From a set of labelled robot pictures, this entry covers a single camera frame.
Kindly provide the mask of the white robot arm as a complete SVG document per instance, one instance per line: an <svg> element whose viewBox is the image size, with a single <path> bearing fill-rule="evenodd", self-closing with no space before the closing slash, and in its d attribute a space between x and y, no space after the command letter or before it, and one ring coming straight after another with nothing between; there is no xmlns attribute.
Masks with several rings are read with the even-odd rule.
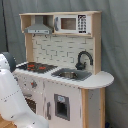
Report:
<svg viewBox="0 0 128 128"><path fill-rule="evenodd" d="M48 121L27 105L13 76L16 61L8 52L0 53L0 115L17 128L49 128Z"/></svg>

